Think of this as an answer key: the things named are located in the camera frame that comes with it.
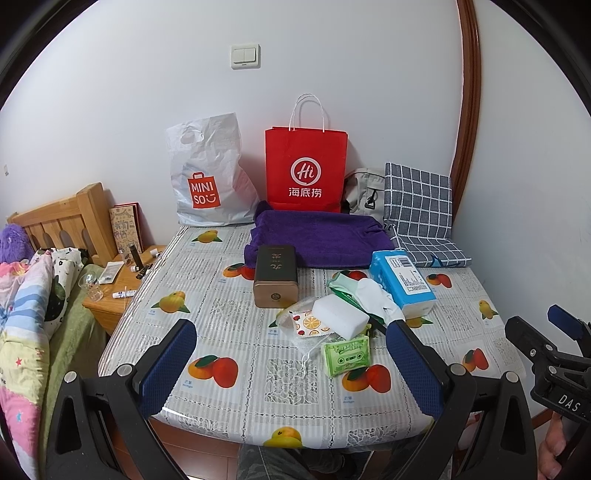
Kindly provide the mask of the person's right hand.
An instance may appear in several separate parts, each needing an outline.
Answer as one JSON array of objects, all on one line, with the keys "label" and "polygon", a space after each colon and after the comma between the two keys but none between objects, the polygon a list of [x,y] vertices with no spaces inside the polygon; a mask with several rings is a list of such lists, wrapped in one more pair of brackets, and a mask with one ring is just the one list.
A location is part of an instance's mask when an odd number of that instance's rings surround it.
[{"label": "person's right hand", "polygon": [[557,412],[552,413],[545,438],[538,450],[538,480],[554,479],[562,470],[557,457],[564,451],[577,430],[574,422]]}]

